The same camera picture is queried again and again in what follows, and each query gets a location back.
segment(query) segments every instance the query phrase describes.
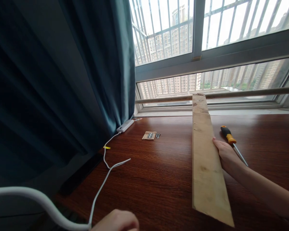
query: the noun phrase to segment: glass pane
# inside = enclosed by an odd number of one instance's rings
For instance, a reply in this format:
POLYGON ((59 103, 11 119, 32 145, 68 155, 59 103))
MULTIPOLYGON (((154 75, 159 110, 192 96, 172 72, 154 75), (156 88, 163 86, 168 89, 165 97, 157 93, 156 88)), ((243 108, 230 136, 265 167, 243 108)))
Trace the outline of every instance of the glass pane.
POLYGON ((136 66, 193 48, 194 0, 129 0, 136 66))
MULTIPOLYGON (((195 73, 137 83, 141 99, 166 98, 199 93, 232 92, 282 87, 289 73, 289 58, 249 64, 216 71, 195 73)), ((252 96, 208 100, 216 102, 254 102, 275 96, 252 96)), ((191 101, 150 103, 144 107, 189 105, 191 101)))
POLYGON ((206 0, 202 50, 289 29, 289 0, 222 2, 206 0))

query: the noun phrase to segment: screwdriver shaft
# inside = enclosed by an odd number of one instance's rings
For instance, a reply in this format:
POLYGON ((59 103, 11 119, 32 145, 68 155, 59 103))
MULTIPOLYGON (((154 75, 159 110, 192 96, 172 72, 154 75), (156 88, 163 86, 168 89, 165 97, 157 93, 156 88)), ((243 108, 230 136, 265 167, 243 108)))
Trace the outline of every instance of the screwdriver shaft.
POLYGON ((237 151, 238 156, 240 157, 240 159, 245 163, 245 165, 248 167, 248 164, 246 163, 244 157, 242 156, 242 154, 240 153, 240 151, 238 150, 237 146, 235 144, 233 144, 235 150, 237 151))

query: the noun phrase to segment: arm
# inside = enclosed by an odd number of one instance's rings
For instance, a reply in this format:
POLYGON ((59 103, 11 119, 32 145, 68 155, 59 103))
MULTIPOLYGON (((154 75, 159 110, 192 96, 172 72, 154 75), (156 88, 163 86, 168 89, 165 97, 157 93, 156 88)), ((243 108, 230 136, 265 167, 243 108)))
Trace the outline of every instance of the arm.
POLYGON ((244 165, 229 144, 215 137, 213 142, 218 148, 223 169, 279 216, 289 218, 289 191, 244 165))

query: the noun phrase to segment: window sill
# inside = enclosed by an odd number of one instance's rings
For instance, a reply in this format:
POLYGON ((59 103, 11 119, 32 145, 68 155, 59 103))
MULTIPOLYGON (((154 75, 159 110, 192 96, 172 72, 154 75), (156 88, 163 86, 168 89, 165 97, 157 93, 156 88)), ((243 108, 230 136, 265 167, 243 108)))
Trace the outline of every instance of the window sill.
MULTIPOLYGON (((192 116, 192 111, 160 111, 160 112, 139 112, 134 117, 155 117, 155 116, 192 116)), ((228 109, 210 110, 212 116, 219 115, 267 115, 267 114, 289 114, 289 109, 228 109)))

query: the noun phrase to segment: white cable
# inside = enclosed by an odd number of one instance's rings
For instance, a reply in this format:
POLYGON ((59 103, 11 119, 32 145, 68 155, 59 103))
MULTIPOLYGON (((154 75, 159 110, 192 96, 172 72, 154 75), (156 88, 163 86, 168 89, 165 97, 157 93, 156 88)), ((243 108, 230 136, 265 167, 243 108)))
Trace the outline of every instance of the white cable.
MULTIPOLYGON (((108 144, 108 142, 111 141, 112 138, 114 138, 116 135, 119 135, 120 133, 121 133, 121 132, 118 132, 118 134, 115 134, 113 137, 111 137, 110 140, 108 140, 106 144, 108 144)), ((104 163, 106 164, 107 168, 110 169, 110 167, 108 166, 108 164, 107 164, 106 161, 105 161, 105 156, 106 156, 106 144, 105 144, 105 146, 104 146, 104 163)))
POLYGON ((90 224, 77 224, 66 219, 52 201, 42 192, 27 187, 3 187, 0 188, 0 196, 18 195, 30 198, 39 203, 49 214, 50 218, 62 228, 75 231, 87 231, 91 228, 90 224))
POLYGON ((56 206, 52 203, 52 201, 41 191, 36 190, 36 189, 32 189, 32 188, 28 188, 28 187, 2 187, 0 188, 0 196, 6 196, 6 195, 18 195, 18 196, 23 196, 23 197, 27 197, 30 198, 34 201, 36 201, 37 203, 39 203, 44 209, 45 211, 49 214, 50 218, 59 226, 61 226, 62 228, 65 228, 67 230, 73 230, 73 231, 90 231, 92 228, 92 217, 93 217, 93 211, 94 211, 94 206, 95 206, 95 202, 96 199, 100 193, 100 191, 102 190, 110 171, 115 168, 118 167, 124 163, 126 163, 128 160, 122 161, 120 163, 115 164, 114 166, 112 166, 111 168, 108 166, 108 164, 105 161, 105 154, 106 154, 106 144, 105 144, 105 151, 104 151, 104 163, 106 164, 107 168, 109 169, 108 174, 105 177, 105 180, 102 184, 102 186, 100 187, 99 191, 97 192, 94 200, 93 200, 93 204, 92 204, 92 208, 91 208, 91 213, 90 213, 90 218, 89 218, 89 223, 88 224, 77 224, 74 222, 69 221, 68 219, 66 219, 61 213, 60 211, 56 208, 56 206))
MULTIPOLYGON (((113 137, 111 137, 111 139, 114 138, 116 135, 119 135, 120 133, 121 133, 121 132, 119 132, 118 134, 115 134, 113 137)), ((95 198, 94 198, 94 200, 93 200, 92 208, 91 208, 91 213, 90 213, 90 218, 89 218, 89 224, 90 224, 90 225, 92 224, 93 211, 94 211, 94 206, 95 206, 96 199, 97 199, 100 191, 102 190, 102 188, 103 188, 103 186, 104 186, 104 184, 105 184, 105 182, 106 182, 106 180, 107 180, 107 178, 108 178, 108 176, 109 176, 109 173, 111 172, 111 170, 112 170, 113 168, 118 167, 118 166, 120 166, 120 165, 122 165, 122 164, 124 164, 124 163, 126 163, 126 162, 128 162, 128 161, 130 160, 130 159, 127 159, 127 160, 125 160, 125 161, 122 161, 122 162, 120 162, 120 163, 115 164, 115 165, 112 166, 112 167, 109 167, 108 164, 106 163, 106 160, 105 160, 106 144, 105 144, 105 146, 104 146, 104 163, 106 164, 106 166, 107 166, 107 168, 109 169, 109 171, 108 171, 108 173, 107 173, 107 175, 106 175, 106 177, 105 177, 104 182, 102 183, 99 191, 97 192, 97 194, 96 194, 96 196, 95 196, 95 198)))

